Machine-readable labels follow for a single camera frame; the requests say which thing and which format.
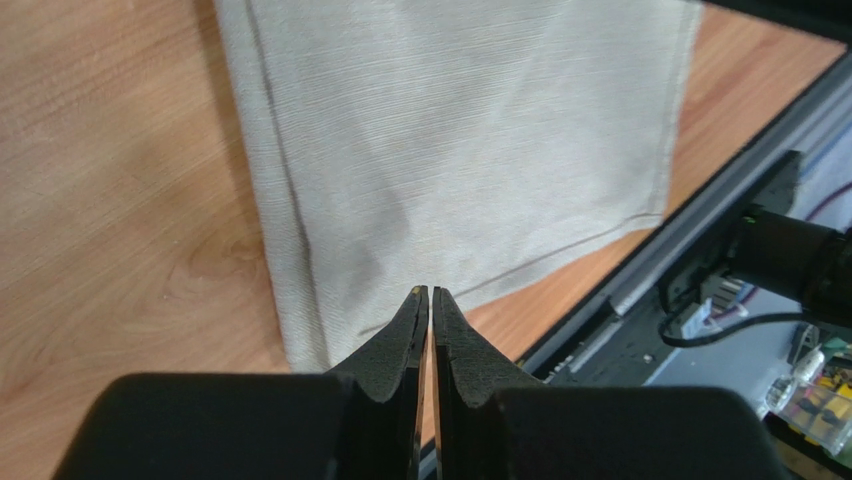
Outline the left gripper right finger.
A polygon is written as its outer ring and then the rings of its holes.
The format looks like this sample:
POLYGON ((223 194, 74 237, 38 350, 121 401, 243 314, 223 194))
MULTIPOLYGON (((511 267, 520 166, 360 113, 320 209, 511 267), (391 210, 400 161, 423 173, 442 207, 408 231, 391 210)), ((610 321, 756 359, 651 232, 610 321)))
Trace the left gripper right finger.
POLYGON ((435 445, 440 479, 506 479, 505 422, 495 394, 543 383, 467 321, 449 290, 432 297, 435 445))

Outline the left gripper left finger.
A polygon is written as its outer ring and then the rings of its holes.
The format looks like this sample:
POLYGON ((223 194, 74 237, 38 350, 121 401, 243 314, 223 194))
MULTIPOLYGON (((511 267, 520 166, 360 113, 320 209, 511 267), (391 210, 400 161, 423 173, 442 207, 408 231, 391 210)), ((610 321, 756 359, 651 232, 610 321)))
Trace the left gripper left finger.
POLYGON ((414 287, 385 327, 330 370, 350 385, 338 479, 418 477, 429 314, 428 288, 414 287))

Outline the beige cloth napkin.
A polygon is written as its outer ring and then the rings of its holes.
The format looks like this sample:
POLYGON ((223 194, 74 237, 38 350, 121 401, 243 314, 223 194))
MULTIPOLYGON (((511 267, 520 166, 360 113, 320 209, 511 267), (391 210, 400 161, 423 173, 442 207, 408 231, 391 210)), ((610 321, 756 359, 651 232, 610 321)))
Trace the beige cloth napkin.
POLYGON ((408 288, 476 308, 667 204, 697 1, 219 1, 296 372, 408 288))

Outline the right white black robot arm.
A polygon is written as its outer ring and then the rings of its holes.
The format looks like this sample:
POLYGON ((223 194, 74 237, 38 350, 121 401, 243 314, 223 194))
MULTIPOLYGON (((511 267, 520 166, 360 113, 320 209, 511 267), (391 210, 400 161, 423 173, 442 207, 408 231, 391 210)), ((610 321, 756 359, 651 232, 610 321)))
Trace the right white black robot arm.
MULTIPOLYGON (((785 27, 851 43, 849 1, 717 1, 717 6, 785 27)), ((731 237, 728 270, 746 282, 797 301, 803 319, 851 326, 851 232, 783 215, 745 215, 731 237)))

